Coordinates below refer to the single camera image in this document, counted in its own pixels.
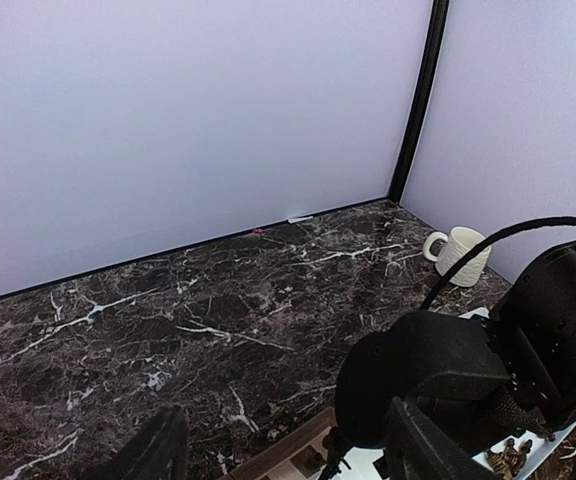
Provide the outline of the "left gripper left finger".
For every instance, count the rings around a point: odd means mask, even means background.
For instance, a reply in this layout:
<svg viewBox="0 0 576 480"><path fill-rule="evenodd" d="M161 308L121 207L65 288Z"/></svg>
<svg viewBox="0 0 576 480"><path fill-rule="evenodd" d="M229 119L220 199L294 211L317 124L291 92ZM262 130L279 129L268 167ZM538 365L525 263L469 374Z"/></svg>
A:
<svg viewBox="0 0 576 480"><path fill-rule="evenodd" d="M96 479L186 479L188 423L180 405L162 408L110 460Z"/></svg>

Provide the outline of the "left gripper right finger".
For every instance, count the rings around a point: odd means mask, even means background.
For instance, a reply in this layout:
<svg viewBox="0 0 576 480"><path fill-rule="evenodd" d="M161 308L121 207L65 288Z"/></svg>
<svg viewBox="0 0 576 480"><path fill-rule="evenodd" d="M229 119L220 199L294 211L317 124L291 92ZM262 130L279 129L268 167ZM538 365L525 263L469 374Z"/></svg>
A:
<svg viewBox="0 0 576 480"><path fill-rule="evenodd" d="M385 458L390 479L487 479L416 405L394 397L387 414Z"/></svg>

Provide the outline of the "wooden chess board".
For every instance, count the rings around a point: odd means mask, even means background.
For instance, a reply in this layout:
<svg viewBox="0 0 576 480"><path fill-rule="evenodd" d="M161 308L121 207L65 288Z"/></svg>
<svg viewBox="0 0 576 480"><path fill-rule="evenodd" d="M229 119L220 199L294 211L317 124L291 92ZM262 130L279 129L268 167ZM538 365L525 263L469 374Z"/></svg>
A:
<svg viewBox="0 0 576 480"><path fill-rule="evenodd" d="M334 426L334 409L327 407L222 479L318 479L327 454L322 439Z"/></svg>

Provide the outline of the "dark chess pieces pile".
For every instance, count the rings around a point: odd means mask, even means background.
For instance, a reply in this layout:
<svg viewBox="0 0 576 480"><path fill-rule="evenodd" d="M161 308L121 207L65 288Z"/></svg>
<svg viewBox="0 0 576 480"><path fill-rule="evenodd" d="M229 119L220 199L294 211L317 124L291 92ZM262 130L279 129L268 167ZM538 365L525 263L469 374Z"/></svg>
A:
<svg viewBox="0 0 576 480"><path fill-rule="evenodd" d="M524 467L528 454L531 452L533 441L531 439L523 441L519 448L515 448L515 441L509 438L504 443L504 448L500 452L491 449L485 450L485 459L493 472L501 479L512 480Z"/></svg>

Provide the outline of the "right black frame post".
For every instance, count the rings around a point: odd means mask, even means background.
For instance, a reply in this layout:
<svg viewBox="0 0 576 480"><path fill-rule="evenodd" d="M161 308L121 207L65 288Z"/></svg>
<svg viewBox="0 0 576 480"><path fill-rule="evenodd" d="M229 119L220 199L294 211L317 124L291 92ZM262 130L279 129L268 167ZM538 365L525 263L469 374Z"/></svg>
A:
<svg viewBox="0 0 576 480"><path fill-rule="evenodd" d="M434 0L432 2L427 35L414 95L401 148L388 190L388 199L397 204L399 204L403 198L421 137L439 63L449 5L449 0Z"/></svg>

